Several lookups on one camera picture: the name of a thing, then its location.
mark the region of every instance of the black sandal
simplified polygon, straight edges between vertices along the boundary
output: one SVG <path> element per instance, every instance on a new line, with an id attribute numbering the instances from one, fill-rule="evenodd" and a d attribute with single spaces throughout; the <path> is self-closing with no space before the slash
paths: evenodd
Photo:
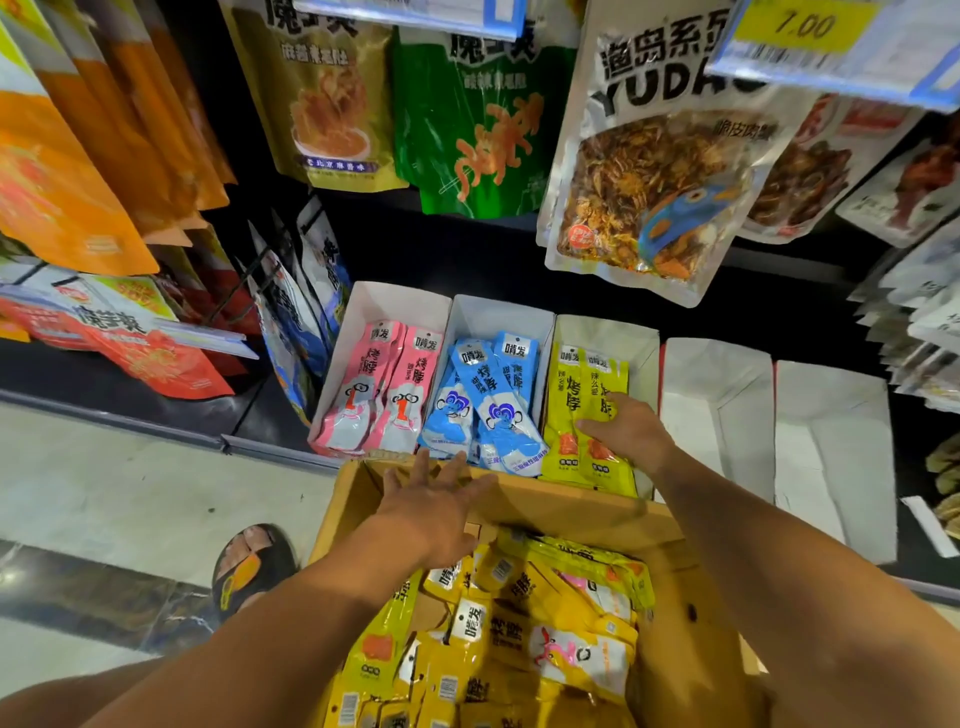
<path id="1" fill-rule="evenodd" d="M 297 573 L 297 559 L 283 532 L 271 523 L 258 523 L 256 526 L 266 531 L 272 543 L 269 546 L 253 551 L 243 561 L 224 573 L 219 579 L 217 570 L 223 561 L 227 548 L 237 536 L 243 536 L 243 531 L 236 534 L 220 551 L 216 566 L 213 568 L 213 606 L 217 610 L 220 623 L 237 613 L 240 607 L 250 596 L 261 592 L 268 592 L 281 581 Z"/>

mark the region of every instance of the white snack bag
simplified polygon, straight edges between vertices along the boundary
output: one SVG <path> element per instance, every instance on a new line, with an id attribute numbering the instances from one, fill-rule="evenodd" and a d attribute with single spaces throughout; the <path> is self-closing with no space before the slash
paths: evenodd
<path id="1" fill-rule="evenodd" d="M 770 170 L 739 235 L 806 235 L 924 116 L 923 109 L 825 93 Z"/>
<path id="2" fill-rule="evenodd" d="M 556 190 L 556 206 L 538 221 L 548 268 L 700 302 L 819 95 L 706 74 L 730 11 L 590 3 L 566 107 L 582 111 L 564 120 L 544 202 Z"/>

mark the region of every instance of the price tag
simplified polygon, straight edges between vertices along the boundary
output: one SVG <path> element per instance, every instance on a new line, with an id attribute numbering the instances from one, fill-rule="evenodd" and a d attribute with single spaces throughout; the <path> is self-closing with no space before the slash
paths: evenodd
<path id="1" fill-rule="evenodd" d="M 754 0 L 733 38 L 780 48 L 846 53 L 860 40 L 880 7 L 858 0 Z"/>

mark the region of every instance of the green snack bag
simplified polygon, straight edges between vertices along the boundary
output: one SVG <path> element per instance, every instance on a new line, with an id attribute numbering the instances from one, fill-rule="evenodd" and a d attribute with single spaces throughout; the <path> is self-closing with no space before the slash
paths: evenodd
<path id="1" fill-rule="evenodd" d="M 397 170 L 426 213 L 540 207 L 580 40 L 583 0 L 529 0 L 514 42 L 397 29 Z"/>

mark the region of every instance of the white floor tile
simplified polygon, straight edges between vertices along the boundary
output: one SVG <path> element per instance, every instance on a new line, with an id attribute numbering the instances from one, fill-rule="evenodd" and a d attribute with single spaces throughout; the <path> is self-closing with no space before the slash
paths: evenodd
<path id="1" fill-rule="evenodd" d="M 309 555 L 333 477 L 0 404 L 0 538 L 206 586 L 259 522 Z"/>

